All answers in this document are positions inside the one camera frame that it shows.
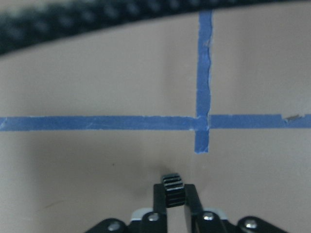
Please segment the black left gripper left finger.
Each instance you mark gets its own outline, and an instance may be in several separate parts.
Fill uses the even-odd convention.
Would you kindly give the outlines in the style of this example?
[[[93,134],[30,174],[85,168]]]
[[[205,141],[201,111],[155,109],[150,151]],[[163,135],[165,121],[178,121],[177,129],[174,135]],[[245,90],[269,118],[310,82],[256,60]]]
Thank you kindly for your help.
[[[144,214],[140,223],[141,233],[167,233],[166,195],[163,184],[153,186],[153,209]]]

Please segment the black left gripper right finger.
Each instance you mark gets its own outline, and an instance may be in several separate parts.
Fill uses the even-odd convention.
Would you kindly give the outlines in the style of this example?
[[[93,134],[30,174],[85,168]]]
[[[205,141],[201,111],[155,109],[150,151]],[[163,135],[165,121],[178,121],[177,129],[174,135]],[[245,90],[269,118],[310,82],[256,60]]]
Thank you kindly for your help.
[[[204,209],[195,185],[185,185],[185,215],[190,233],[223,233],[224,226],[213,209]]]

